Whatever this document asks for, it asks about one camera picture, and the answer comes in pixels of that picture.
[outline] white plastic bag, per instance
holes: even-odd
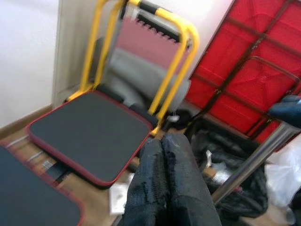
[[[287,206],[301,187],[301,135],[273,153],[265,172],[269,201],[279,207]]]

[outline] black seat cushion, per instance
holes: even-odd
[[[79,207],[34,175],[3,146],[0,178],[0,225],[80,225]]]
[[[93,91],[34,121],[34,143],[98,186],[110,186],[151,131],[144,118]]]

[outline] black bag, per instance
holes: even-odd
[[[193,122],[185,135],[201,172],[207,162],[207,150],[212,153],[213,163],[224,162],[228,169],[235,171],[259,145],[205,119]],[[212,194],[220,185],[203,176]],[[232,192],[216,206],[221,219],[256,218],[266,212],[268,196],[264,164],[242,183],[241,188],[242,191]]]

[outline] wooden floor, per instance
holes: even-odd
[[[3,141],[10,143],[25,134],[25,131],[22,129],[5,138]],[[163,133],[160,132],[157,137],[160,138],[162,135]],[[29,159],[41,151],[27,139],[15,145],[12,150],[18,152],[18,154],[21,154],[26,159]],[[52,164],[55,163],[55,161],[45,153],[32,160],[32,163],[39,172],[44,172],[43,163],[45,161]],[[125,171],[118,182],[125,182],[127,175],[128,172]],[[97,189],[73,173],[66,176],[60,186],[70,191],[84,203],[85,217],[82,224],[83,226],[110,226],[115,220],[116,216],[112,216],[109,213],[109,190]],[[277,223],[272,220],[275,216],[277,216]],[[260,218],[244,218],[244,220],[251,226],[286,226],[287,224],[284,223],[283,216],[284,215],[280,213],[277,208],[270,207],[269,211]]]

